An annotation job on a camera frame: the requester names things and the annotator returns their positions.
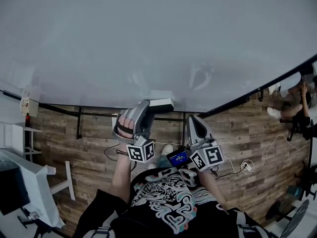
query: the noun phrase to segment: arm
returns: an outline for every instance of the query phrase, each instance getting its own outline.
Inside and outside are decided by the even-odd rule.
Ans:
[[[204,186],[206,190],[208,190],[217,199],[222,208],[226,210],[227,202],[223,197],[212,173],[210,173],[209,171],[198,172],[198,176],[202,186]]]
[[[302,89],[301,89],[301,95],[302,95],[302,100],[303,100],[303,110],[304,110],[304,115],[306,117],[310,117],[309,112],[308,112],[308,105],[307,105],[307,100],[306,100],[306,93],[307,93],[307,87],[305,82],[303,83]]]
[[[133,120],[120,116],[119,123],[127,128],[133,128]],[[118,132],[127,138],[132,138],[131,134],[128,134],[120,129]],[[120,150],[127,152],[125,144],[120,145]],[[124,202],[128,203],[130,199],[130,184],[131,184],[131,160],[128,156],[118,154],[117,165],[112,179],[109,194],[120,197]]]

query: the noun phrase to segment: white sneaker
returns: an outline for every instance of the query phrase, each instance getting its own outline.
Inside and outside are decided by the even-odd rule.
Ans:
[[[279,87],[281,86],[281,84],[278,82],[274,85],[271,85],[269,88],[268,88],[268,94],[271,95],[274,91],[277,91],[279,89]]]
[[[268,107],[266,109],[266,112],[268,113],[269,116],[274,117],[276,119],[281,117],[281,111],[280,110]]]
[[[169,153],[173,152],[173,146],[171,144],[167,144],[164,146],[163,150],[162,150],[162,156],[163,155],[167,155]]]
[[[156,169],[156,168],[157,168],[157,165],[155,163],[150,163],[149,166],[148,166],[148,170]]]

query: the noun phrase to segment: white chair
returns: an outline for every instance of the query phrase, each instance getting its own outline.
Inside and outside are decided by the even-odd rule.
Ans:
[[[25,131],[31,132],[31,147],[25,147]],[[30,155],[30,161],[33,162],[33,154],[42,152],[34,150],[34,132],[42,132],[38,129],[25,127],[21,124],[10,124],[0,122],[0,148],[12,148],[12,150],[22,156]]]

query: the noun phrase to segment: small screen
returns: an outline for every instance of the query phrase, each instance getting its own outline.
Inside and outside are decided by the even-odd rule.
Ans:
[[[178,153],[175,156],[170,157],[169,161],[172,163],[173,166],[178,166],[182,164],[183,162],[187,161],[187,154],[185,151]]]

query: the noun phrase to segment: black t-shirt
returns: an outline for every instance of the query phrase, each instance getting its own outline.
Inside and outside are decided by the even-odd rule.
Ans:
[[[73,237],[269,237],[245,213],[224,211],[195,170],[145,171],[132,181],[130,198],[127,205],[98,190]]]

